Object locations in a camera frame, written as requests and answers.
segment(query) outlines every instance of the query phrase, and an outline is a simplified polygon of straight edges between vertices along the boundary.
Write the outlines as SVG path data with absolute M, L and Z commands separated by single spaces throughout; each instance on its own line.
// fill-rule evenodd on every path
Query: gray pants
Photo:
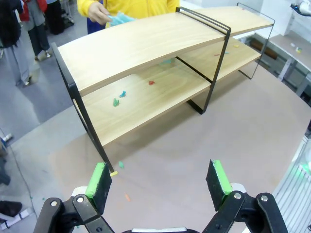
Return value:
M 29 66 L 25 49 L 21 39 L 16 42 L 16 46 L 13 45 L 4 49 L 4 54 L 11 68 L 15 83 L 18 84 L 21 80 L 23 82 L 29 79 Z

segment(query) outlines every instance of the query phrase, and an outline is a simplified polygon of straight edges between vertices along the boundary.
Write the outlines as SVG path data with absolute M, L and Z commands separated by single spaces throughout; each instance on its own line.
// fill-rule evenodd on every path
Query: lower shelf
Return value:
M 213 79 L 223 42 L 179 56 Z M 218 80 L 259 58 L 260 54 L 231 38 Z M 84 96 L 88 115 L 102 146 L 143 126 L 166 111 L 209 89 L 210 83 L 177 59 L 132 74 Z M 119 95 L 126 91 L 126 97 Z M 114 98 L 120 101 L 113 106 Z
M 177 59 L 133 74 L 84 96 L 102 146 L 204 92 L 210 83 Z M 126 97 L 119 95 L 126 91 Z M 120 101 L 113 106 L 114 98 Z
M 187 52 L 179 57 L 212 80 L 219 60 L 218 54 L 221 53 L 223 45 L 223 42 L 218 42 Z M 226 77 L 260 57 L 260 53 L 234 38 L 229 39 L 226 52 L 217 80 Z

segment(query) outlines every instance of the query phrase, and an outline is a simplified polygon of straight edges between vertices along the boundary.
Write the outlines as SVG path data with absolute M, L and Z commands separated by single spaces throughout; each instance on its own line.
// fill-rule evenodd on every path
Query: wooden shelf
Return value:
M 219 56 L 214 56 L 214 54 L 220 53 L 222 46 L 223 42 L 220 42 L 181 57 L 193 63 L 196 68 L 201 68 L 201 72 L 212 76 L 211 72 L 214 71 L 219 60 Z M 223 60 L 218 79 L 236 71 L 260 55 L 233 38 L 230 39 L 228 50 L 230 54 L 226 56 L 234 57 L 234 62 L 229 58 Z M 155 81 L 155 84 L 149 86 L 148 81 Z M 209 82 L 174 59 L 171 64 L 159 64 L 138 74 L 130 75 L 82 99 L 101 144 L 104 146 L 192 99 L 208 90 L 209 87 Z M 122 91 L 126 91 L 125 98 L 119 98 Z M 113 106 L 114 98 L 120 100 L 117 107 Z
M 271 23 L 240 7 L 200 9 L 232 35 Z M 224 40 L 220 32 L 180 13 L 140 19 L 67 43 L 59 52 L 81 96 L 185 52 Z
M 84 96 L 102 146 L 208 89 L 210 83 L 178 60 L 132 74 Z M 119 95 L 126 91 L 125 98 Z M 113 99 L 120 100 L 117 107 Z
M 179 57 L 212 80 L 219 61 L 219 56 L 215 56 L 215 54 L 221 53 L 223 45 L 223 42 L 218 42 L 211 46 L 187 52 Z M 224 56 L 217 80 L 260 58 L 260 53 L 234 38 L 229 39 L 226 52 L 229 52 L 229 54 Z

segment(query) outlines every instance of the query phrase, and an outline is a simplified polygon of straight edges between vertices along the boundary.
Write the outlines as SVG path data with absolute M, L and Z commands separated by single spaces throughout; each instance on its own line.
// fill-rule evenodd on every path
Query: blue cloth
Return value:
M 111 27 L 135 20 L 134 18 L 129 17 L 122 12 L 119 12 L 116 16 L 108 16 L 108 17 L 112 20 L 112 22 L 109 23 Z

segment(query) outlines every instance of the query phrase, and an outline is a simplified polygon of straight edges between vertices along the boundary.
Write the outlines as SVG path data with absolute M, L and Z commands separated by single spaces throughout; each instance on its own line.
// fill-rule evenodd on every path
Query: green gripper pad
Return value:
M 101 215 L 104 213 L 111 182 L 108 165 L 98 163 L 86 189 L 86 196 L 93 201 Z
M 232 192 L 231 184 L 219 160 L 210 160 L 206 181 L 217 212 L 226 196 Z

